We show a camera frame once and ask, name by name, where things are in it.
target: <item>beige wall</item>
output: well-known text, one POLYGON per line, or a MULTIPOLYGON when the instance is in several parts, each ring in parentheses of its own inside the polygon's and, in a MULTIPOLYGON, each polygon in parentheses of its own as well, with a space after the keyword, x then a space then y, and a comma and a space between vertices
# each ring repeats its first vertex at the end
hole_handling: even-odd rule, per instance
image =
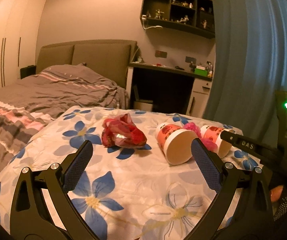
POLYGON ((44 45, 90 39, 138 41, 145 62, 189 69, 185 56, 214 62, 214 40, 171 29, 144 30, 142 0, 46 0, 37 39, 36 56, 44 45), (167 59, 154 57, 168 52, 167 59))

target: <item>headboard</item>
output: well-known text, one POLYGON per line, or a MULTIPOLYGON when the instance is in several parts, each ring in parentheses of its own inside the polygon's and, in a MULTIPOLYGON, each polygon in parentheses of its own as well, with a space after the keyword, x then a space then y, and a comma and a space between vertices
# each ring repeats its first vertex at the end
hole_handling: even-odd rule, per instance
POLYGON ((43 46, 37 60, 36 73, 53 65, 86 63, 98 74, 126 88, 126 71, 137 49, 136 41, 86 40, 43 46))

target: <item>wall outlet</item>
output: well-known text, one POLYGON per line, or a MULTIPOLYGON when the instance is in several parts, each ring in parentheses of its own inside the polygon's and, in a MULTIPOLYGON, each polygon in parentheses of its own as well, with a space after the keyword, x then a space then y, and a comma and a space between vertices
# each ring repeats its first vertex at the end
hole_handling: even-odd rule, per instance
POLYGON ((186 63, 193 63, 194 65, 196 65, 196 59, 194 57, 186 57, 186 63))
POLYGON ((156 52, 155 52, 155 57, 167 58, 167 52, 160 51, 160 50, 156 50, 156 52))

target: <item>desk countertop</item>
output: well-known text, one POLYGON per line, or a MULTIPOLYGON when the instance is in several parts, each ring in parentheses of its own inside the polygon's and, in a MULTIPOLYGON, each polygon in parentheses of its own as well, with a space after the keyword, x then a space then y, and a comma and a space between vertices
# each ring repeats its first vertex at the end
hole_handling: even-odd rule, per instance
POLYGON ((185 76, 190 76, 202 80, 207 80, 207 81, 212 81, 212 78, 210 77, 205 77, 205 76, 200 76, 195 73, 192 73, 190 71, 186 70, 180 70, 176 69, 174 67, 165 67, 165 66, 155 66, 155 65, 150 65, 150 64, 141 64, 141 63, 130 63, 130 67, 137 67, 137 68, 146 68, 146 69, 152 69, 152 70, 158 70, 158 71, 165 71, 165 72, 171 72, 174 74, 180 74, 180 75, 185 75, 185 76))

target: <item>blue gripper pad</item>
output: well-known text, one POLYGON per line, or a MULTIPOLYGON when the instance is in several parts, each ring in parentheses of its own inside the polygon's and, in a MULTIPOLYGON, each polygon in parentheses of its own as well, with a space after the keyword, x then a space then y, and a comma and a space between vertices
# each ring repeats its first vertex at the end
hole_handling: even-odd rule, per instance
POLYGON ((67 171, 64 173, 64 184, 62 188, 65 193, 75 189, 82 173, 87 167, 93 155, 92 143, 89 141, 84 142, 78 151, 74 154, 76 156, 74 157, 72 163, 69 165, 67 171))
POLYGON ((204 176, 208 187, 218 194, 221 190, 221 174, 207 153, 202 142, 194 139, 191 143, 191 153, 204 176))

